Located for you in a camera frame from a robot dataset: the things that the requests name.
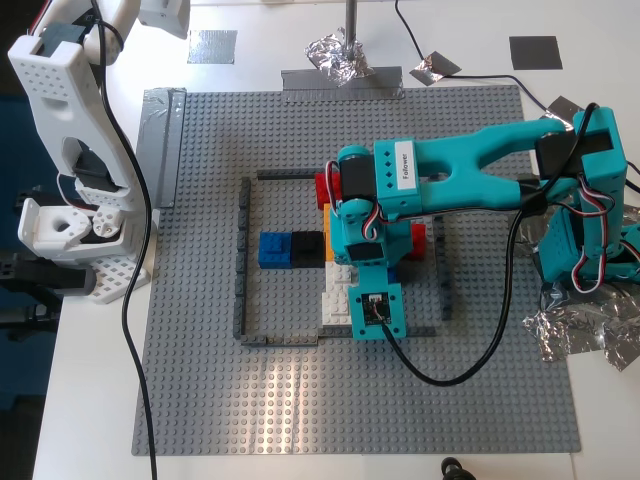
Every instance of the table surface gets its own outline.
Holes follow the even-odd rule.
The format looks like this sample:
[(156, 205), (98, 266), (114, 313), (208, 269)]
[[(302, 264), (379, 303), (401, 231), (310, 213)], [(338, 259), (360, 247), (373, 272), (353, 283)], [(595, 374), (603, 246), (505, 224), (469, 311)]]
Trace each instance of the table surface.
[[(640, 155), (635, 115), (640, 64), (640, 7), (633, 0), (407, 1), (402, 11), (426, 53), (437, 50), (466, 74), (513, 73), (511, 35), (555, 35), (564, 69), (517, 72), (543, 103), (563, 95), (579, 105), (596, 101), (614, 109), (627, 158)], [(313, 40), (344, 21), (344, 4), (194, 6), (191, 29), (237, 30), (235, 65), (189, 65), (188, 41), (134, 26), (118, 62), (109, 69), (113, 109), (131, 142), (138, 135), (142, 94), (154, 87), (203, 91), (279, 91), (281, 70), (310, 68), (303, 54)], [(358, 38), (372, 66), (400, 65), (405, 87), (417, 54), (389, 2), (362, 3)], [(478, 85), (446, 80), (435, 88)], [(526, 119), (540, 116), (523, 95)], [(631, 178), (640, 181), (633, 172)], [(627, 203), (640, 197), (627, 193)], [(146, 267), (151, 270), (155, 242)], [(142, 350), (150, 285), (130, 307), (134, 340)], [(96, 306), (64, 302), (36, 459), (36, 480), (149, 478), (147, 457), (131, 455), (138, 380), (120, 324), (121, 301)], [(637, 472), (640, 445), (640, 361), (619, 373), (602, 352), (571, 356), (571, 386), (582, 452), (576, 454), (459, 455), (478, 479), (590, 480)], [(441, 478), (442, 456), (253, 455), (160, 457), (161, 479), (258, 476), (288, 480), (324, 478)]]

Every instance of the black lego brick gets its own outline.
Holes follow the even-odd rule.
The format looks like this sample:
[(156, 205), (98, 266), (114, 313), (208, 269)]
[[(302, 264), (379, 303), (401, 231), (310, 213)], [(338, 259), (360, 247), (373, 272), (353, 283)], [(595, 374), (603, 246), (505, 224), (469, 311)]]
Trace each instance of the black lego brick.
[(292, 232), (293, 268), (324, 268), (324, 232)]

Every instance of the gray lego baseplate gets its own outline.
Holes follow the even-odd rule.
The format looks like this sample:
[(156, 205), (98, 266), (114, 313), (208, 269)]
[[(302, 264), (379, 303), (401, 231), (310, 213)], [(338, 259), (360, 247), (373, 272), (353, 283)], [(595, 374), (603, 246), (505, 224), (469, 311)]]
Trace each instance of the gray lego baseplate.
[[(566, 365), (541, 362), (520, 324), (536, 310), (539, 290), (526, 259), (515, 262), (501, 346), (457, 387), (422, 384), (386, 342), (335, 338), (345, 335), (341, 327), (313, 330), (319, 338), (309, 347), (250, 347), (234, 338), (243, 177), (251, 182), (246, 328), (308, 335), (321, 325), (324, 272), (255, 268), (261, 229), (322, 230), (306, 173), (349, 144), (371, 148), (377, 139), (520, 120), (519, 92), (509, 86), (409, 89), (403, 100), (335, 103), (286, 102), (281, 92), (188, 94), (176, 205), (158, 230), (143, 361), (158, 454), (578, 451)], [(269, 169), (303, 177), (266, 186), (258, 171)], [(511, 155), (490, 170), (514, 178), (530, 171), (529, 156)], [(399, 277), (410, 325), (435, 327), (437, 336), (399, 343), (422, 371), (450, 378), (480, 357), (495, 331), (508, 225), (504, 215), (474, 213), (432, 227), (444, 233), (436, 241), (444, 254), (405, 266)], [(447, 280), (438, 280), (435, 264)], [(441, 283), (450, 289), (446, 300)], [(145, 432), (139, 402), (135, 455), (148, 453)]]

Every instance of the white robotic arm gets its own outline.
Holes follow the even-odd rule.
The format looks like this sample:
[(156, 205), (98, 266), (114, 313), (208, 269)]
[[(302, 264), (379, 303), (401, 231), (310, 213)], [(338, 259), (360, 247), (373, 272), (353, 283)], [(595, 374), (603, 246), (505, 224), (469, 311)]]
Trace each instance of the white robotic arm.
[[(179, 15), (184, 20), (186, 5), (186, 36), (189, 0), (143, 3), (162, 7), (156, 13), (174, 8), (176, 20)], [(125, 39), (140, 12), (140, 0), (102, 0), (99, 6), (104, 21)], [(29, 96), (38, 134), (58, 171), (75, 177), (82, 199), (98, 207), (93, 211), (73, 206), (40, 207), (32, 199), (25, 202), (19, 238), (37, 255), (59, 264), (89, 263), (105, 255), (132, 256), (144, 224), (140, 185), (107, 117), (89, 65), (99, 63), (97, 27), (89, 25), (87, 35), (83, 28), (70, 27), (76, 41), (58, 41), (65, 38), (65, 27), (90, 8), (89, 0), (52, 1), (33, 30), (44, 34), (47, 27), (56, 29), (62, 32), (61, 37), (48, 31), (45, 37), (49, 42), (53, 37), (53, 45), (44, 48), (42, 36), (24, 35), (9, 51), (11, 64)], [(168, 13), (164, 15), (158, 18), (169, 18)], [(110, 30), (105, 33), (109, 58), (115, 61), (119, 40)]]
[[(157, 27), (179, 38), (187, 38), (189, 29), (189, 0), (98, 0), (105, 22), (112, 25), (126, 39), (136, 20), (149, 27)], [(53, 0), (35, 22), (31, 35), (41, 36), (53, 22), (70, 24), (91, 8), (90, 0)], [(113, 32), (107, 30), (107, 65), (113, 64), (120, 46)], [(100, 63), (100, 39), (94, 27), (84, 39), (84, 51), (89, 63)]]

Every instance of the wire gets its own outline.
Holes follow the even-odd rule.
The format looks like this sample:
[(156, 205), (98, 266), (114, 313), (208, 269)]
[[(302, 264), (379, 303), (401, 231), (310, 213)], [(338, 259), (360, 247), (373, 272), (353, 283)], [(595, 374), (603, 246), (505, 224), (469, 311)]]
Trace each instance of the wire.
[[(635, 172), (640, 175), (640, 168), (636, 167), (635, 164), (627, 161), (627, 165), (629, 165), (631, 168), (633, 168), (635, 170)], [(631, 180), (629, 180), (628, 178), (625, 180), (625, 185), (627, 187), (629, 187), (631, 190), (633, 190), (636, 193), (640, 193), (640, 187), (637, 186), (635, 183), (633, 183)]]
[(111, 30), (111, 33), (113, 33), (113, 35), (116, 37), (116, 41), (118, 42), (118, 45), (120, 46), (120, 51), (122, 52), (124, 50), (124, 39), (122, 38), (122, 35), (120, 35), (120, 32), (116, 29), (116, 27), (114, 27), (110, 23), (107, 23), (104, 20), (101, 20), (101, 19), (98, 19), (98, 18), (96, 18), (95, 24), (96, 25), (102, 25), (105, 28), (107, 28), (108, 30)]
[(505, 259), (505, 275), (504, 275), (504, 293), (502, 296), (502, 309), (500, 312), (500, 319), (498, 321), (498, 326), (493, 335), (493, 339), (489, 344), (487, 350), (482, 354), (482, 356), (478, 359), (476, 363), (471, 366), (466, 372), (463, 374), (454, 377), (450, 380), (439, 380), (436, 378), (431, 378), (418, 370), (411, 361), (406, 357), (406, 355), (400, 349), (398, 342), (391, 334), (389, 327), (382, 323), (380, 326), (382, 327), (382, 332), (384, 336), (387, 338), (391, 347), (396, 352), (400, 361), (409, 369), (411, 373), (413, 373), (418, 379), (421, 381), (433, 385), (435, 387), (452, 387), (454, 385), (459, 385), (471, 377), (473, 377), (476, 373), (480, 371), (482, 367), (489, 361), (489, 359), (493, 356), (498, 345), (502, 340), (502, 336), (504, 335), (504, 330), (507, 326), (507, 320), (509, 318), (509, 307), (511, 306), (511, 295), (513, 291), (513, 250), (515, 248), (516, 243), (516, 233), (518, 232), (518, 227), (524, 218), (524, 213), (522, 209), (518, 210), (515, 218), (513, 219), (513, 223), (511, 223), (511, 228), (509, 229), (509, 237), (507, 238), (507, 250), (506, 250), (506, 259)]
[(409, 36), (411, 37), (411, 41), (413, 42), (413, 45), (416, 47), (416, 50), (418, 51), (418, 55), (420, 55), (420, 61), (422, 61), (422, 60), (424, 60), (424, 55), (422, 55), (422, 50), (420, 50), (420, 45), (418, 45), (418, 41), (416, 40), (416, 37), (413, 36), (413, 32), (411, 31), (411, 27), (409, 27), (409, 24), (407, 23), (407, 21), (402, 16), (402, 13), (400, 13), (400, 8), (398, 7), (398, 1), (399, 0), (396, 0), (396, 13), (400, 17), (400, 20), (402, 20), (402, 23), (404, 23), (404, 26), (407, 29), (407, 32), (409, 32)]
[[(413, 35), (413, 31), (411, 30), (411, 27), (409, 26), (407, 21), (402, 16), (402, 13), (400, 13), (400, 8), (398, 7), (398, 1), (399, 0), (396, 0), (396, 3), (395, 3), (396, 13), (398, 14), (398, 17), (400, 17), (400, 20), (402, 20), (402, 23), (404, 23), (404, 26), (407, 29), (407, 33), (409, 33), (409, 36), (411, 37), (411, 40), (413, 41), (413, 45), (416, 47), (416, 51), (418, 52), (418, 55), (420, 56), (420, 61), (422, 62), (424, 60), (424, 55), (422, 54), (422, 50), (420, 50), (420, 46), (418, 45), (418, 42), (416, 41), (416, 37)], [(524, 86), (524, 83), (522, 83), (517, 77), (515, 77), (513, 75), (443, 75), (443, 77), (444, 78), (457, 78), (459, 80), (489, 80), (489, 79), (509, 78), (509, 79), (513, 80), (514, 82), (516, 82), (518, 84), (518, 86), (522, 89), (522, 91), (524, 93), (527, 94), (527, 96), (533, 101), (533, 103), (535, 103), (538, 107), (540, 107), (545, 112), (548, 110), (547, 107), (545, 107), (544, 104), (540, 100), (538, 100), (536, 97), (534, 97), (533, 94), (529, 91), (529, 89)]]
[(578, 135), (576, 135), (576, 140), (575, 142), (573, 142), (573, 146), (569, 151), (569, 155), (567, 155), (567, 158), (565, 159), (563, 164), (560, 166), (560, 168), (558, 168), (558, 171), (553, 175), (553, 177), (551, 177), (551, 179), (549, 179), (549, 181), (543, 185), (542, 191), (544, 193), (547, 193), (549, 190), (551, 190), (551, 188), (556, 184), (556, 182), (562, 176), (562, 172), (568, 165), (569, 161), (571, 160), (571, 157), (573, 157), (573, 154), (578, 148), (578, 145), (580, 145), (580, 142), (582, 142), (582, 140), (584, 139), (584, 136), (587, 133), (587, 127), (589, 126), (589, 121), (591, 120), (591, 115), (593, 115), (593, 111), (596, 108), (598, 108), (598, 105), (596, 103), (592, 102), (589, 105), (587, 105), (587, 108), (584, 111), (584, 116), (582, 117), (582, 123), (580, 124), (580, 130), (578, 131)]
[(44, 17), (44, 14), (47, 13), (47, 10), (49, 9), (50, 5), (51, 5), (51, 0), (45, 0), (45, 2), (42, 4), (42, 7), (40, 7), (40, 11), (38, 12), (38, 15), (33, 20), (33, 23), (27, 30), (27, 33), (29, 35), (33, 35), (33, 32), (36, 30), (36, 28), (38, 28), (38, 24), (42, 21), (42, 17)]
[(603, 215), (600, 216), (601, 231), (602, 231), (602, 253), (600, 254), (600, 260), (598, 261), (598, 278), (595, 284), (593, 285), (593, 287), (586, 290), (583, 289), (582, 286), (580, 285), (580, 279), (578, 278), (580, 270), (588, 260), (586, 249), (584, 248), (584, 246), (582, 247), (582, 254), (580, 256), (580, 260), (578, 260), (578, 263), (576, 263), (576, 265), (571, 270), (571, 281), (573, 282), (574, 288), (578, 292), (586, 294), (586, 293), (595, 292), (598, 288), (600, 288), (600, 286), (602, 285), (602, 282), (604, 282), (605, 271), (607, 268), (607, 245), (609, 244), (609, 224), (607, 221), (607, 217), (604, 216), (604, 212), (606, 212), (606, 208), (601, 202), (597, 200), (597, 198), (607, 198), (607, 197), (611, 198), (611, 197), (609, 197), (608, 195), (605, 196), (604, 194), (601, 194), (589, 188), (589, 186), (587, 185), (586, 181), (582, 176), (579, 176), (578, 179), (580, 181), (580, 189), (578, 191), (580, 192), (580, 197), (582, 198), (582, 200), (589, 203), (591, 206), (596, 208), (599, 212), (603, 213)]
[(547, 111), (548, 108), (544, 106), (544, 104), (533, 96), (533, 93), (529, 91), (527, 87), (524, 86), (517, 77), (513, 75), (445, 75), (444, 78), (457, 78), (460, 80), (485, 80), (485, 79), (501, 79), (501, 78), (509, 78), (516, 82), (518, 86), (522, 89), (524, 93), (531, 99), (533, 103), (535, 103), (541, 110)]
[(492, 207), (458, 207), (458, 208), (445, 208), (442, 210), (434, 210), (433, 212), (423, 213), (420, 215), (404, 215), (399, 216), (395, 221), (390, 222), (389, 220), (383, 217), (383, 212), (380, 211), (379, 220), (384, 225), (391, 225), (396, 222), (401, 222), (404, 220), (419, 220), (424, 217), (432, 217), (435, 215), (448, 215), (452, 213), (467, 213), (467, 212), (494, 212), (494, 213), (505, 213), (505, 212), (515, 212), (519, 207), (516, 208), (492, 208)]
[(638, 175), (640, 175), (640, 168), (636, 167), (633, 163), (631, 163), (629, 161), (627, 161), (627, 165), (629, 165), (631, 168), (633, 168), (636, 171), (636, 173)]
[(640, 187), (638, 187), (638, 186), (637, 186), (635, 183), (633, 183), (632, 181), (630, 181), (630, 180), (628, 180), (628, 179), (627, 179), (627, 180), (625, 180), (625, 181), (624, 181), (624, 184), (625, 184), (627, 187), (629, 187), (631, 190), (633, 190), (634, 192), (636, 192), (636, 193), (640, 193)]
[(624, 248), (629, 250), (631, 255), (633, 255), (636, 258), (636, 261), (638, 263), (640, 263), (640, 252), (638, 252), (638, 250), (636, 250), (636, 248), (633, 245), (631, 245), (629, 242), (627, 242), (626, 240), (620, 240), (620, 243), (622, 244), (622, 246)]
[(67, 205), (69, 205), (70, 207), (73, 207), (73, 208), (78, 208), (80, 210), (88, 210), (90, 212), (93, 212), (94, 210), (92, 208), (81, 207), (80, 205), (76, 205), (75, 203), (72, 203), (67, 198), (67, 196), (62, 191), (62, 186), (60, 185), (60, 177), (61, 176), (62, 176), (62, 174), (60, 172), (58, 172), (58, 175), (56, 176), (56, 183), (58, 184), (58, 191), (60, 192), (60, 196), (62, 197), (62, 200), (64, 200), (64, 203), (66, 203)]
[(330, 160), (324, 166), (324, 182), (327, 187), (327, 194), (329, 195), (329, 205), (331, 206), (331, 211), (334, 215), (338, 215), (336, 212), (336, 194), (333, 191), (333, 167), (336, 167), (338, 170), (340, 166), (338, 162), (335, 160)]
[(380, 217), (380, 204), (376, 201), (376, 203), (371, 208), (371, 213), (369, 217), (362, 224), (362, 236), (365, 240), (369, 242), (375, 242), (378, 239), (378, 229), (371, 228), (373, 222), (375, 222)]
[(97, 0), (91, 0), (91, 6), (94, 9), (95, 15), (99, 20), (98, 23), (98, 33), (100, 35), (100, 70), (102, 75), (102, 104), (104, 105), (105, 112), (109, 121), (113, 125), (113, 128), (122, 142), (122, 146), (124, 147), (127, 156), (131, 160), (131, 166), (136, 174), (137, 180), (140, 184), (140, 190), (142, 191), (142, 198), (144, 200), (144, 233), (142, 235), (142, 245), (140, 247), (140, 253), (138, 259), (136, 261), (136, 265), (131, 273), (131, 281), (129, 285), (127, 285), (127, 290), (125, 291), (124, 298), (122, 299), (122, 333), (124, 335), (125, 341), (127, 342), (127, 346), (129, 347), (129, 352), (131, 353), (131, 358), (136, 367), (136, 373), (138, 374), (138, 381), (140, 383), (140, 391), (142, 393), (142, 403), (144, 404), (144, 413), (145, 419), (147, 423), (147, 435), (149, 439), (149, 461), (151, 463), (151, 478), (152, 480), (157, 480), (158, 478), (158, 466), (156, 462), (156, 446), (155, 446), (155, 436), (153, 433), (153, 418), (151, 416), (151, 401), (149, 400), (149, 390), (147, 387), (147, 380), (144, 375), (144, 369), (142, 368), (142, 362), (140, 361), (140, 357), (138, 356), (138, 352), (136, 350), (136, 346), (133, 343), (133, 339), (131, 338), (131, 332), (129, 331), (129, 318), (128, 318), (128, 310), (129, 310), (129, 302), (131, 300), (131, 294), (135, 288), (136, 280), (138, 279), (138, 275), (140, 274), (140, 270), (142, 269), (142, 264), (144, 262), (144, 257), (147, 253), (147, 248), (149, 247), (149, 239), (151, 238), (151, 199), (149, 198), (149, 191), (147, 189), (147, 184), (145, 183), (144, 176), (140, 169), (140, 165), (138, 164), (138, 160), (136, 159), (135, 153), (131, 148), (127, 137), (125, 136), (122, 128), (118, 124), (113, 112), (111, 110), (111, 105), (109, 104), (109, 97), (107, 95), (107, 51), (106, 51), (106, 42), (105, 42), (105, 26), (102, 21), (102, 14), (100, 13), (100, 8), (98, 6)]

